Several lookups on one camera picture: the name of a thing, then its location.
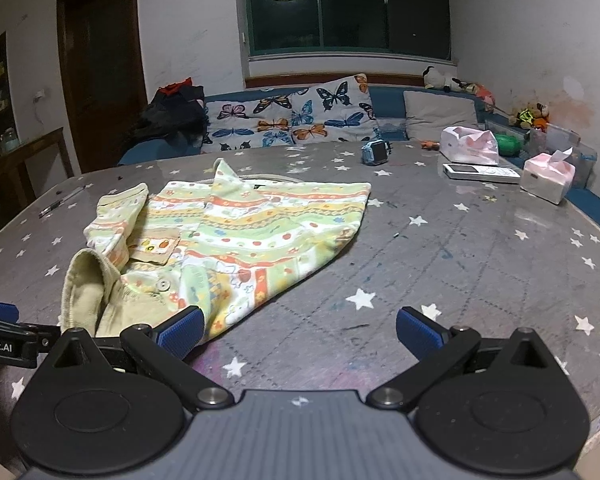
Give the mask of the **colourful patterned child shirt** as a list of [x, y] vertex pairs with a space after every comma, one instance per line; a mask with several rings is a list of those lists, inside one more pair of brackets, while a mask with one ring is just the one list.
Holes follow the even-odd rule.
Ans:
[[358, 234], [372, 190], [248, 180], [222, 158], [213, 170], [156, 194], [140, 183], [99, 199], [65, 276], [63, 330], [115, 337], [197, 307], [207, 342], [337, 258]]

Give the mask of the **dark clothes pile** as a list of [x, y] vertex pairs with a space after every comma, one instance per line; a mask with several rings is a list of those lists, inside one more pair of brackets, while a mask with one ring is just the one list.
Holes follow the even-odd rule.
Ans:
[[130, 150], [149, 141], [164, 141], [170, 148], [201, 148], [207, 130], [204, 87], [192, 77], [159, 87], [125, 135]]

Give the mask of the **black pen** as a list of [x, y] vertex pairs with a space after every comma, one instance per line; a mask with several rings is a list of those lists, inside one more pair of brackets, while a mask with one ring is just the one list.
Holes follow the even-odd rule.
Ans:
[[44, 218], [46, 216], [48, 216], [49, 214], [51, 214], [54, 210], [56, 210], [57, 208], [59, 208], [61, 205], [68, 203], [69, 200], [72, 200], [73, 198], [75, 198], [76, 196], [78, 196], [81, 192], [83, 192], [86, 189], [85, 185], [80, 186], [79, 188], [76, 188], [75, 190], [71, 191], [70, 193], [68, 193], [66, 196], [61, 197], [59, 200], [55, 200], [53, 203], [51, 203], [50, 205], [44, 207], [39, 213], [38, 216], [40, 218]]

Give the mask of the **dark wooden side table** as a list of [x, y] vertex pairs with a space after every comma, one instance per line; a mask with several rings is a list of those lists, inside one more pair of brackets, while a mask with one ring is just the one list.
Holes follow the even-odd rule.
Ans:
[[57, 128], [0, 155], [0, 229], [36, 200], [27, 161], [52, 146], [58, 149], [66, 176], [72, 178], [74, 171], [63, 128]]

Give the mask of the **white remote control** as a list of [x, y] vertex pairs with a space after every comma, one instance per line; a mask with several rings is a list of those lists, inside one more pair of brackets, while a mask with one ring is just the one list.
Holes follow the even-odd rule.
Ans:
[[520, 180], [520, 174], [508, 167], [443, 164], [442, 168], [452, 180], [508, 184], [517, 184]]

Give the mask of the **small orange toy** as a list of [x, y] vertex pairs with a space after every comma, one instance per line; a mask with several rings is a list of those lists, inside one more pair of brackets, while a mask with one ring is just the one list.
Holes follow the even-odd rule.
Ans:
[[439, 151], [440, 143], [434, 141], [422, 141], [420, 142], [420, 147], [426, 151]]

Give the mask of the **pink tissue box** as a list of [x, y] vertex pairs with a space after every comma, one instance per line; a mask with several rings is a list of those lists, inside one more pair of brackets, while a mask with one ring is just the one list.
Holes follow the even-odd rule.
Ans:
[[568, 162], [567, 151], [541, 153], [527, 159], [522, 168], [520, 188], [554, 205], [559, 205], [570, 190], [576, 167]]

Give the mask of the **blue kids smartwatch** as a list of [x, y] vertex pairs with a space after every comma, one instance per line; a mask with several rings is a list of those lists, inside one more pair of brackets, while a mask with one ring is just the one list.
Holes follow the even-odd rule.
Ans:
[[392, 147], [388, 141], [368, 141], [362, 146], [361, 160], [366, 166], [379, 166], [388, 162]]

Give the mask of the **green round toy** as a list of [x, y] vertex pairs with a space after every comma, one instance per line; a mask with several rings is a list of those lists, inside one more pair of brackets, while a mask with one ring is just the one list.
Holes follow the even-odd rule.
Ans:
[[522, 143], [516, 136], [507, 133], [495, 133], [494, 138], [498, 144], [498, 154], [502, 157], [518, 157]]

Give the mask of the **grey plain pillow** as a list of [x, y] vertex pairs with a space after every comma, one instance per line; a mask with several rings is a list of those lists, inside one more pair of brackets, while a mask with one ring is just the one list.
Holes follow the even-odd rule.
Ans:
[[404, 91], [406, 134], [410, 139], [439, 141], [448, 127], [478, 128], [471, 99], [423, 91]]

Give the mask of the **clear plastic storage box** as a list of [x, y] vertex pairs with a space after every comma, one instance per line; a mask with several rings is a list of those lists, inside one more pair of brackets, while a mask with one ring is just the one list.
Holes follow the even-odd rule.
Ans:
[[574, 168], [574, 188], [586, 188], [597, 162], [597, 152], [585, 145], [580, 134], [571, 130], [548, 124], [545, 130], [532, 129], [528, 132], [527, 151], [530, 156], [540, 153], [553, 154], [556, 151], [570, 152], [567, 158]]

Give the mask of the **yellow orange plush toy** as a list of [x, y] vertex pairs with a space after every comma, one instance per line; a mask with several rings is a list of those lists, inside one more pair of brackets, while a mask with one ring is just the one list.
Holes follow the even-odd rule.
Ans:
[[508, 118], [508, 123], [524, 130], [546, 131], [550, 123], [550, 108], [540, 102], [529, 103], [520, 110], [514, 110]]

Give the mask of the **blue sofa bench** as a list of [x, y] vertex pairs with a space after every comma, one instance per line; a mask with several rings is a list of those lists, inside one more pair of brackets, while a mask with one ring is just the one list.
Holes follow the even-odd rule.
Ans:
[[[207, 96], [206, 104], [209, 105], [211, 102], [216, 101], [257, 101], [262, 98], [272, 98], [276, 94], [287, 94], [298, 90], [299, 87], [248, 89], [246, 91]], [[381, 135], [384, 139], [391, 142], [414, 138], [411, 131], [408, 130], [407, 125], [405, 125], [406, 108], [403, 99], [404, 91], [438, 94], [439, 96], [443, 94], [440, 90], [425, 90], [418, 87], [371, 86], [370, 99], [372, 100], [376, 116], [381, 123]], [[496, 125], [497, 132], [507, 131], [509, 134], [518, 136], [519, 139], [524, 135], [521, 129], [506, 125], [506, 118], [504, 116], [488, 113], [486, 111], [486, 104], [479, 98], [468, 96], [466, 93], [452, 93], [452, 96], [459, 96], [461, 99], [471, 99], [474, 101], [479, 124], [490, 122], [490, 124]], [[118, 162], [118, 166], [150, 162], [156, 159], [193, 156], [200, 153], [201, 143], [199, 141], [187, 143], [186, 140], [151, 139], [146, 142], [137, 143], [130, 148], [122, 156], [122, 159]], [[566, 199], [600, 225], [600, 197], [589, 188], [576, 188], [574, 186], [567, 193]]]

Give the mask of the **black white plush toy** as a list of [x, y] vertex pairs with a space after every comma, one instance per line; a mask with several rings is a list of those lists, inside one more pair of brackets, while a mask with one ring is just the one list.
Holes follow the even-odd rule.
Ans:
[[442, 74], [432, 65], [429, 65], [422, 72], [422, 81], [426, 89], [442, 90], [446, 93], [465, 92], [475, 94], [478, 91], [476, 84], [462, 81], [450, 74]]

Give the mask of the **dark wooden door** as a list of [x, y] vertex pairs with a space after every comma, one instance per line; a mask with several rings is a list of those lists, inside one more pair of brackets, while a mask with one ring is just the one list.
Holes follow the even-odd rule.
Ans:
[[137, 0], [57, 0], [57, 35], [80, 169], [117, 166], [147, 104]]

